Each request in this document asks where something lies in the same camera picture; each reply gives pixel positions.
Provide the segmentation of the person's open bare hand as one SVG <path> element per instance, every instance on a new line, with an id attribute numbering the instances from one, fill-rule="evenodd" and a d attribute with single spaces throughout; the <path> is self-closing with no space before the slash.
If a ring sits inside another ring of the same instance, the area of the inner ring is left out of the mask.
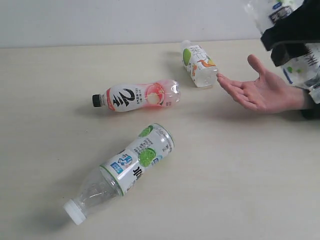
<path id="1" fill-rule="evenodd" d="M 236 81 L 218 73 L 220 86 L 242 107 L 262 114 L 311 110 L 314 101 L 306 90 L 287 85 L 277 74 L 268 70 L 253 54 L 248 64 L 258 73 L 252 81 Z"/>

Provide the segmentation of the black sleeved forearm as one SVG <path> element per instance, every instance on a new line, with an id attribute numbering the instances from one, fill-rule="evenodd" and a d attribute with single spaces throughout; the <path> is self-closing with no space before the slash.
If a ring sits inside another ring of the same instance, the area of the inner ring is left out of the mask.
<path id="1" fill-rule="evenodd" d="M 315 103 L 310 95 L 310 92 L 303 90 L 304 93 L 304 108 L 300 110 L 301 115 L 306 120 L 319 120 L 320 119 L 320 104 Z"/>

